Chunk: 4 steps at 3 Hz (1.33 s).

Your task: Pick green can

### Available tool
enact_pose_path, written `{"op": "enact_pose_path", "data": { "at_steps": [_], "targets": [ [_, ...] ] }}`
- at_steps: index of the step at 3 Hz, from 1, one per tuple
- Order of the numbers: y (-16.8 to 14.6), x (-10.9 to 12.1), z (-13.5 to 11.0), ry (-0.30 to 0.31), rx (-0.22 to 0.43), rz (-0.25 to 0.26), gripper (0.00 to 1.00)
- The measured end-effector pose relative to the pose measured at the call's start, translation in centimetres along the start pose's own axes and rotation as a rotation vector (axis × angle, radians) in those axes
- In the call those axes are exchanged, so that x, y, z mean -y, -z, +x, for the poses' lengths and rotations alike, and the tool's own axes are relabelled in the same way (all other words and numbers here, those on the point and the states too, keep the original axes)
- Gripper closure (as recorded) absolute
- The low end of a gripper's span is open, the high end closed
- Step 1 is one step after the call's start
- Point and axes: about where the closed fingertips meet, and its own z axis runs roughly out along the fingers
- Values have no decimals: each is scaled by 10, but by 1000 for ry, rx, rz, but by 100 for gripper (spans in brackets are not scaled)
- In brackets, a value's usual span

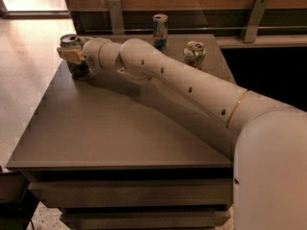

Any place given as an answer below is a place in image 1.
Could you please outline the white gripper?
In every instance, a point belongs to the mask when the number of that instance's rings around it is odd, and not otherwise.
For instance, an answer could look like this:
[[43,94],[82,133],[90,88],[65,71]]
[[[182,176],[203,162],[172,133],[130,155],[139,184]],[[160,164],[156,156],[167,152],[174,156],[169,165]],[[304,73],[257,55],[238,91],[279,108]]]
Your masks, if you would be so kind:
[[109,42],[109,39],[85,36],[82,42],[83,51],[80,48],[57,48],[59,57],[74,64],[81,64],[85,61],[92,72],[100,70],[102,68],[99,60],[100,51]]

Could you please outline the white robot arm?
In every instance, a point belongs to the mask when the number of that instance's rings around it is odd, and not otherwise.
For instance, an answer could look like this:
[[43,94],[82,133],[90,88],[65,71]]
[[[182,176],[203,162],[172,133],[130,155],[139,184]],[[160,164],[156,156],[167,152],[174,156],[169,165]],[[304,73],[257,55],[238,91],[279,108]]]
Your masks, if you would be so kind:
[[66,34],[59,56],[133,83],[159,80],[235,138],[235,230],[307,230],[307,115],[164,55],[141,39]]

